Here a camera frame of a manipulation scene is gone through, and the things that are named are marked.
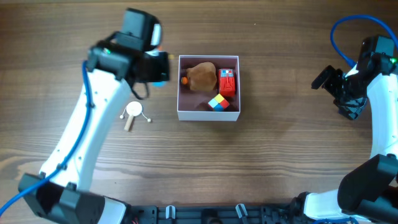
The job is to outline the white wooden rattle drum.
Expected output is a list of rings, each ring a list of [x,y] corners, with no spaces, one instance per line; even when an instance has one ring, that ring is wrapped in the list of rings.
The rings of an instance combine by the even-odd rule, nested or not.
[[[144,108],[142,104],[138,101],[132,101],[128,103],[122,112],[122,114],[119,116],[120,119],[127,118],[126,124],[124,126],[124,130],[129,132],[132,130],[132,126],[134,124],[134,120],[139,117],[143,116],[148,123],[152,122],[152,119],[147,117],[144,113]]]

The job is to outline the colourful puzzle cube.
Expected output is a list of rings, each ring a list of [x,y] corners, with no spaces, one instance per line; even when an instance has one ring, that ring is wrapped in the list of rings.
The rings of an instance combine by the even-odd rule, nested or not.
[[[213,111],[225,111],[229,108],[230,103],[221,94],[217,94],[208,102],[208,106]]]

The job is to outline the yellow blue rubber duck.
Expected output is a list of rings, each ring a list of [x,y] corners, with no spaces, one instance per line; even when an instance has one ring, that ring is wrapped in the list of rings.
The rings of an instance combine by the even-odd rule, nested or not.
[[[160,57],[162,80],[159,82],[154,82],[152,85],[160,88],[166,86],[166,84],[170,81],[170,63],[174,60],[175,56],[166,52],[163,47],[159,47],[157,49],[157,53]]]

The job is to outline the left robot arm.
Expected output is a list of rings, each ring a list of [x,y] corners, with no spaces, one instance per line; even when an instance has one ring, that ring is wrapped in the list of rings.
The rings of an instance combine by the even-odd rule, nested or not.
[[[99,151],[134,85],[169,80],[169,56],[159,50],[162,26],[129,8],[121,30],[98,41],[82,63],[83,86],[69,122],[36,175],[24,174],[19,196],[38,217],[56,223],[130,223],[131,206],[90,192]]]

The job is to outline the red toy car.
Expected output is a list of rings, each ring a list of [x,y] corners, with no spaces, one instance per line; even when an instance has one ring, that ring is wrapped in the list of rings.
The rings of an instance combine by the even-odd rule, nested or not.
[[[222,96],[234,97],[236,94],[236,80],[234,70],[221,68],[218,70],[218,91]]]

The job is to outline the brown plush toy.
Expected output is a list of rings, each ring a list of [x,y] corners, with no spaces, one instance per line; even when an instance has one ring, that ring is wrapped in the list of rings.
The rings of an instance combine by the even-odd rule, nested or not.
[[[217,83],[216,67],[211,62],[203,62],[187,68],[180,83],[193,91],[213,91]]]

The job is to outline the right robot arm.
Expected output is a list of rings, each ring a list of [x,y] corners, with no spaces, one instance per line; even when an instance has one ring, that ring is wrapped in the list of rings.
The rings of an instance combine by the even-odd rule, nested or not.
[[[397,60],[394,41],[375,35],[363,40],[358,61],[347,73],[327,66],[312,82],[333,98],[340,113],[356,119],[371,107],[369,160],[336,190],[304,193],[291,203],[292,216],[312,223],[397,223]]]

